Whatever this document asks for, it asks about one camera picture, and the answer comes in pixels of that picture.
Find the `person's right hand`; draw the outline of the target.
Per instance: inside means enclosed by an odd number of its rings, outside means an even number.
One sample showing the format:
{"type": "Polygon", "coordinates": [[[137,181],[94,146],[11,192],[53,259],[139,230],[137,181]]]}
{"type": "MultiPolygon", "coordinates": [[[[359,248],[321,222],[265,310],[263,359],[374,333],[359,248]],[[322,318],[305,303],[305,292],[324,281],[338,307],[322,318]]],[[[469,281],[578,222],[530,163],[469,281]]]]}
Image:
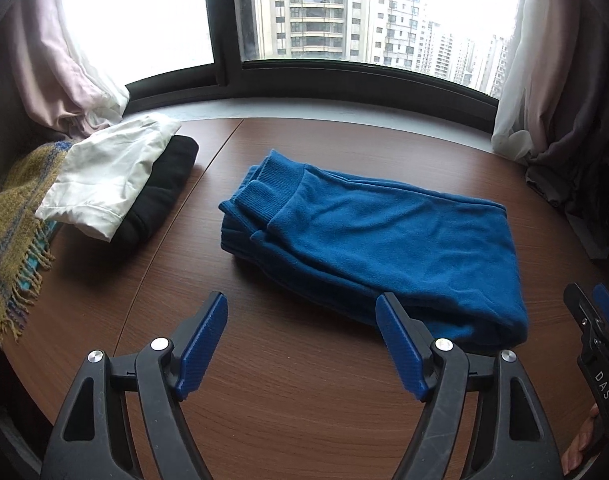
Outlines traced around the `person's right hand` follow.
{"type": "Polygon", "coordinates": [[[593,404],[589,410],[589,416],[581,425],[579,432],[575,435],[572,442],[561,456],[562,472],[569,474],[569,472],[577,469],[581,465],[583,460],[583,453],[589,446],[593,437],[595,428],[595,420],[599,415],[599,408],[596,403],[593,404]]]}

